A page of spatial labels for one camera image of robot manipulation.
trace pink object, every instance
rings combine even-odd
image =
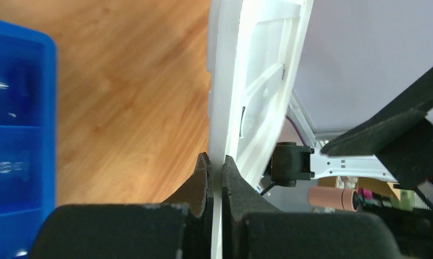
[[[309,191],[312,206],[329,207],[354,212],[357,209],[357,196],[354,189],[313,186]]]

